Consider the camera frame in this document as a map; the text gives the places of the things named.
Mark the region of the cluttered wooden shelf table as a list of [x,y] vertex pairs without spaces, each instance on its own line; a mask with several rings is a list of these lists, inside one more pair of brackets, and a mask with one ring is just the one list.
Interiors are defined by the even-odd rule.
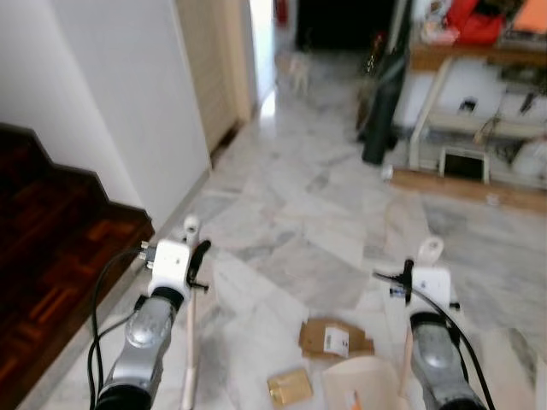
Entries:
[[417,40],[408,54],[413,79],[432,78],[408,140],[408,168],[440,175],[442,148],[473,149],[489,157],[488,184],[546,187],[546,50]]

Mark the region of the white framed dark picture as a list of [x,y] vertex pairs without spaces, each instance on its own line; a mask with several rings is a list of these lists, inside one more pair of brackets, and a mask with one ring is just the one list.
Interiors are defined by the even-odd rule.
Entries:
[[438,158],[438,174],[448,179],[490,181],[490,161],[485,152],[476,149],[445,147]]

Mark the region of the dark wooden staircase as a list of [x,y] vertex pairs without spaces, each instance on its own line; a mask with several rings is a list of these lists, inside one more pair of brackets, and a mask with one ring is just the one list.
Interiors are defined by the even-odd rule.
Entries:
[[0,410],[15,410],[120,280],[122,250],[154,233],[93,172],[55,164],[24,126],[0,124]]

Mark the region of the orange cloth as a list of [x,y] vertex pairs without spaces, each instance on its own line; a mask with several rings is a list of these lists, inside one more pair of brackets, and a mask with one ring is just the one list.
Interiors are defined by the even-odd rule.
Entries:
[[547,0],[522,0],[515,13],[512,28],[516,31],[547,33]]

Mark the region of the beige wooden door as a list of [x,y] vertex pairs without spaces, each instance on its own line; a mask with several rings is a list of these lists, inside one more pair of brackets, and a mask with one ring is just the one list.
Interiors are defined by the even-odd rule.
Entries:
[[249,121],[244,0],[174,0],[204,142],[214,155]]

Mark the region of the long wooden board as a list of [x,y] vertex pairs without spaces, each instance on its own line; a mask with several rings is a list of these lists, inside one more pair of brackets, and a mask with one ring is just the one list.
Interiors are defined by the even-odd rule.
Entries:
[[547,195],[540,190],[442,177],[403,167],[384,167],[380,177],[391,186],[417,191],[419,194],[449,196],[495,208],[515,208],[533,214],[547,214]]

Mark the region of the brown cardboard piece with label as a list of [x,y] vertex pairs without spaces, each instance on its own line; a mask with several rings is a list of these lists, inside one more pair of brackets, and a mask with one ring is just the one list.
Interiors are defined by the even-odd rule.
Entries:
[[375,355],[373,339],[338,318],[309,318],[298,329],[298,347],[306,359],[345,360]]

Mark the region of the golden foil packet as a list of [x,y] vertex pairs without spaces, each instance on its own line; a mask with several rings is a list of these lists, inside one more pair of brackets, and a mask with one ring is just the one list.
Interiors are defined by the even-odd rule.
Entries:
[[305,368],[279,372],[267,379],[268,394],[275,407],[297,405],[315,395],[309,372]]

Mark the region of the beige handled broom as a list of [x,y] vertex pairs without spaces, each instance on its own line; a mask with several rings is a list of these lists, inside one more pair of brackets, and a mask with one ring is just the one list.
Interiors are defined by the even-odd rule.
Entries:
[[[200,239],[202,222],[197,216],[189,215],[183,221],[183,242],[195,251]],[[184,385],[181,390],[179,410],[194,410],[197,387],[197,300],[195,290],[191,289],[191,296],[186,304],[186,371]]]

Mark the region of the red bag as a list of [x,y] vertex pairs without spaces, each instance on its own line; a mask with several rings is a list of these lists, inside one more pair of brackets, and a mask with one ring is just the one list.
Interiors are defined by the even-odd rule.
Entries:
[[453,32],[454,44],[490,46],[503,31],[505,15],[485,0],[452,0],[443,17],[446,30]]

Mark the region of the tall black rolled bag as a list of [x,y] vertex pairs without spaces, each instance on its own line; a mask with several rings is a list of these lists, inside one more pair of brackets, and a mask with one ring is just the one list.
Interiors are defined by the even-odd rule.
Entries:
[[368,111],[358,130],[363,143],[361,160],[379,167],[388,151],[397,144],[394,117],[402,95],[408,66],[408,43],[417,0],[396,0],[393,24],[388,32],[379,71],[372,82]]

